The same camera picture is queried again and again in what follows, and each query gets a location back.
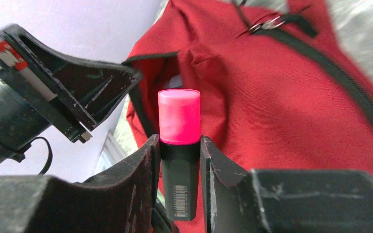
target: red fabric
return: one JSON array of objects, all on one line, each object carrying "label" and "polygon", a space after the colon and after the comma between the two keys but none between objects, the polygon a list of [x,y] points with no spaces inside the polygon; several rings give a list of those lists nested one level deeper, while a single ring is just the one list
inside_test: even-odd
[{"label": "red fabric", "polygon": [[[293,12],[307,5],[301,14],[318,30],[317,38],[294,25],[281,29],[333,60],[373,99],[373,85],[340,51],[324,2],[290,3]],[[261,7],[242,10],[251,23],[277,15]],[[157,91],[181,74],[184,88],[201,92],[203,134],[243,168],[355,168],[373,175],[373,126],[352,98],[316,63],[273,38],[245,31],[228,3],[170,0],[162,18],[130,55],[178,51],[169,59],[171,66],[163,59],[133,62],[145,75],[142,101],[155,128]],[[132,105],[128,121],[142,145],[146,136]],[[197,217],[177,222],[181,233],[204,233],[198,193]]]}]

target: highlighter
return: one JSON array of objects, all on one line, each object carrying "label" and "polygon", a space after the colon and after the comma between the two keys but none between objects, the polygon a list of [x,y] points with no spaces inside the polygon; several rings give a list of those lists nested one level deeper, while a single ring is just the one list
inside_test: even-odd
[{"label": "highlighter", "polygon": [[158,92],[159,137],[167,217],[191,221],[197,210],[201,149],[201,94]]}]

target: barcode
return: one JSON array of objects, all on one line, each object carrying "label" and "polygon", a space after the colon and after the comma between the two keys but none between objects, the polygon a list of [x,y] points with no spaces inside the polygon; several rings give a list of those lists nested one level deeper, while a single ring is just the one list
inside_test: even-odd
[{"label": "barcode", "polygon": [[187,217],[187,189],[185,185],[175,185],[175,217]]}]

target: metal zipper ring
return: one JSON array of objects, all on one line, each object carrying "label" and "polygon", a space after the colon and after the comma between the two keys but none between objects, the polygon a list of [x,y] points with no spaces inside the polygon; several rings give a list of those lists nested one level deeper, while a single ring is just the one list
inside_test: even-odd
[{"label": "metal zipper ring", "polygon": [[260,23],[257,23],[257,24],[255,24],[255,25],[253,25],[248,31],[250,32],[250,33],[254,33],[254,32],[256,32],[256,31],[258,31],[259,29],[261,29],[262,28],[262,24],[260,24]]},{"label": "metal zipper ring", "polygon": [[285,23],[285,20],[279,22],[278,24],[275,24],[274,25],[274,22],[277,21],[281,16],[278,16],[272,20],[268,20],[267,22],[265,22],[264,24],[262,24],[261,28],[262,29],[265,29],[265,30],[271,30],[271,29],[274,29],[274,28],[277,28],[281,25],[283,25]]}]

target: pink highlighter cap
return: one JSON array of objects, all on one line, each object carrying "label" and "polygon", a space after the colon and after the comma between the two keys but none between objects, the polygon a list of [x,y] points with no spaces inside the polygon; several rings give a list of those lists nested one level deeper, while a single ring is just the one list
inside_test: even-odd
[{"label": "pink highlighter cap", "polygon": [[197,90],[158,92],[159,134],[173,145],[197,143],[201,138],[201,94]]}]

